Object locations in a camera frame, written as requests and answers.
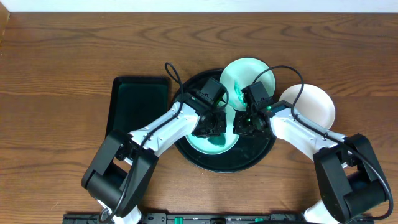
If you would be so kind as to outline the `white plate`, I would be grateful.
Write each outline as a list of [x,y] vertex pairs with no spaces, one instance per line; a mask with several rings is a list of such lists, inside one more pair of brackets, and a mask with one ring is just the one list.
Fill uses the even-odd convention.
[[335,121],[336,111],[332,99],[325,91],[314,85],[304,85],[295,109],[325,129],[330,129]]

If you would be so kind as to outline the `green sponge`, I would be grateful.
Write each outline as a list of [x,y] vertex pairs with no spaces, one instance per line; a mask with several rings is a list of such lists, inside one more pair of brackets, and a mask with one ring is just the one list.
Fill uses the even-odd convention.
[[219,136],[209,137],[208,142],[215,146],[224,147],[226,144],[226,135],[223,133]]

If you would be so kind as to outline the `mint green plate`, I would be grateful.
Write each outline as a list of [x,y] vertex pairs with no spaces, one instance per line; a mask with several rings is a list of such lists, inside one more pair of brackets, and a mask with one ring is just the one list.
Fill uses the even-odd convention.
[[226,135],[225,146],[219,147],[212,145],[208,142],[208,138],[198,138],[192,134],[187,135],[186,139],[194,149],[204,154],[216,155],[230,150],[237,143],[239,135],[233,133],[233,119],[236,112],[230,105],[227,105],[224,111],[226,112],[227,121],[226,132],[224,133]]
[[228,91],[228,104],[235,110],[245,111],[246,103],[241,90],[268,68],[266,63],[256,58],[240,58],[231,62],[220,76],[220,83]]

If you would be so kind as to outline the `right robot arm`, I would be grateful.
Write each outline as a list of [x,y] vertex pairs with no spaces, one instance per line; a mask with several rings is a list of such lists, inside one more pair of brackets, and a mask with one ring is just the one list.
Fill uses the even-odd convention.
[[384,220],[394,200],[369,139],[345,136],[304,117],[294,105],[253,103],[239,111],[234,133],[260,136],[269,131],[293,145],[314,163],[321,200],[304,211],[310,223],[349,223],[355,219]]

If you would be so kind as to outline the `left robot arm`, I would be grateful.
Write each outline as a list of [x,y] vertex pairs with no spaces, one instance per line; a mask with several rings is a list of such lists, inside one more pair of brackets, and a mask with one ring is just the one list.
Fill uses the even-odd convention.
[[182,137],[226,131],[222,96],[184,93],[165,114],[141,129],[110,131],[84,173],[81,186],[103,206],[98,223],[139,223],[143,198],[160,155]]

